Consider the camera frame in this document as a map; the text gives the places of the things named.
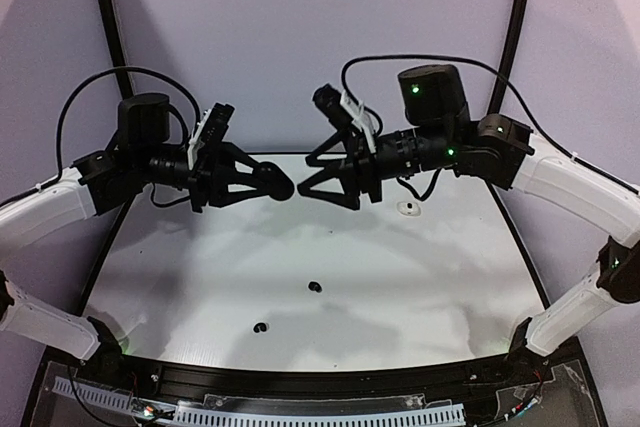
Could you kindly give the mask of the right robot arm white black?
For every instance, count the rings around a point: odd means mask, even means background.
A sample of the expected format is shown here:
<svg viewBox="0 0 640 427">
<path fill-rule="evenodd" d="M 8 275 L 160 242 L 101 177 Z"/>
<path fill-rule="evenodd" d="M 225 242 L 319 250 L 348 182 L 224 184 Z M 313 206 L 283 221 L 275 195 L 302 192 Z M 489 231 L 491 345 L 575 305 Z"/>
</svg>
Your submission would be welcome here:
<svg viewBox="0 0 640 427">
<path fill-rule="evenodd" d="M 378 133 L 371 113 L 346 89 L 325 85 L 315 107 L 334 134 L 308 155 L 314 174 L 302 196 L 351 210 L 362 196 L 382 198 L 382 184 L 407 186 L 412 176 L 449 170 L 495 187 L 546 200 L 607 234 L 586 276 L 544 312 L 521 322 L 511 355 L 551 355 L 564 341 L 609 311 L 639 300 L 639 191 L 567 153 L 532 128 L 500 114 L 470 116 L 458 69 L 424 65 L 398 76 L 409 128 Z"/>
</svg>

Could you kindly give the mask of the black earbud charging case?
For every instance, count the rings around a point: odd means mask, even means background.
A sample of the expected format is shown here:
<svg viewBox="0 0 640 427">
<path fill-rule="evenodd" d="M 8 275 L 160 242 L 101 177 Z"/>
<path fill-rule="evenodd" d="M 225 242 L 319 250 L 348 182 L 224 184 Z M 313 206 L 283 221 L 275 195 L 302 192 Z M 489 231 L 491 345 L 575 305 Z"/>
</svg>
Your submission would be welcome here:
<svg viewBox="0 0 640 427">
<path fill-rule="evenodd" d="M 276 201 L 289 200 L 295 191 L 295 186 L 288 175 L 275 163 L 260 162 L 253 174 L 262 183 L 262 189 Z"/>
</svg>

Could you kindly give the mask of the white earbud charging case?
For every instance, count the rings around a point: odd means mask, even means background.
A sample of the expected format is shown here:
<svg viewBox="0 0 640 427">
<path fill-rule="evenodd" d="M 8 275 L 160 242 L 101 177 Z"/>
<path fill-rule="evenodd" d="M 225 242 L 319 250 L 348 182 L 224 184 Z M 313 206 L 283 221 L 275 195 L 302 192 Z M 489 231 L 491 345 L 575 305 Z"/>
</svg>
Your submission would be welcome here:
<svg viewBox="0 0 640 427">
<path fill-rule="evenodd" d="M 401 215 L 406 217 L 419 217 L 421 215 L 421 207 L 416 202 L 398 202 L 397 210 Z"/>
</svg>

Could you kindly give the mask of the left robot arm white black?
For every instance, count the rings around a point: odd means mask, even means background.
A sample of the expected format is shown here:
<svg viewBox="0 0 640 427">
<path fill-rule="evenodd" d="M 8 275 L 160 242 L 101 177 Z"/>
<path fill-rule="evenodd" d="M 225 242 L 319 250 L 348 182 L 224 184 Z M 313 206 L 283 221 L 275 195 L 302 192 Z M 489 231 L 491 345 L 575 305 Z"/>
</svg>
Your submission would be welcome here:
<svg viewBox="0 0 640 427">
<path fill-rule="evenodd" d="M 78 159 L 59 179 L 2 207 L 2 257 L 67 225 L 109 212 L 148 184 L 187 191 L 186 200 L 196 213 L 206 206 L 226 207 L 262 196 L 288 198 L 291 187 L 277 179 L 274 164 L 259 162 L 225 141 L 233 112 L 228 104 L 215 105 L 197 122 L 194 133 L 184 132 L 181 143 L 172 144 L 169 120 L 178 112 L 167 95 L 144 93 L 122 101 L 116 150 Z M 121 354 L 104 322 L 56 308 L 7 277 L 1 279 L 1 328 L 82 362 Z"/>
</svg>

